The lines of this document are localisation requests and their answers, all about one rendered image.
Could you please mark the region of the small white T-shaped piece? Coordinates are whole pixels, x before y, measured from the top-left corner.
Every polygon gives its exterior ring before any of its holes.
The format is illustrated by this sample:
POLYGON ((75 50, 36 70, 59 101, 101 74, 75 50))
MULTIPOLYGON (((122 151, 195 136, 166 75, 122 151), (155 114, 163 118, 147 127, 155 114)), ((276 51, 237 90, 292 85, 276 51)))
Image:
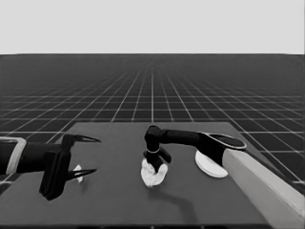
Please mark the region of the small white T-shaped piece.
MULTIPOLYGON (((73 169, 74 171, 80 171, 80 170, 82 170, 82 167, 78 164, 74 169, 73 169)), ((83 177, 77 177, 77 178, 75 178, 75 180, 77 180, 78 181, 78 183, 81 183, 82 181, 83 181, 83 177)))

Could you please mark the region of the white round carrier with pins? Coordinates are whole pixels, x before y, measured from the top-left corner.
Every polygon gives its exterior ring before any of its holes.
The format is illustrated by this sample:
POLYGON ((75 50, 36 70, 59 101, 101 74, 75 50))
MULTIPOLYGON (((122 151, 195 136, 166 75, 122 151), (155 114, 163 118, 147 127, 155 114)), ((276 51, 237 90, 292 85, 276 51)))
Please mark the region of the white round carrier with pins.
MULTIPOLYGON (((142 164, 141 164, 141 171, 140 171, 141 177, 148 177, 150 174, 152 174, 152 168, 151 169, 142 168, 142 164)), ((160 176, 161 176, 161 178, 159 180, 157 180, 156 182, 154 182, 152 184, 152 187, 161 184, 163 182, 163 180, 165 179, 166 175, 160 175, 160 176)))

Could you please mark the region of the large thick white disc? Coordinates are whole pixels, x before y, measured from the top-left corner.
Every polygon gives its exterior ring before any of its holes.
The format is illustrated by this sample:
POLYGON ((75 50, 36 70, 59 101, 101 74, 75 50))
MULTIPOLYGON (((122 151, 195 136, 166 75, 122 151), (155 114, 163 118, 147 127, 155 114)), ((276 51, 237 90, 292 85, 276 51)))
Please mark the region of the large thick white disc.
POLYGON ((194 160, 198 168, 210 177, 224 178, 228 175, 222 166, 199 151, 195 152, 194 160))

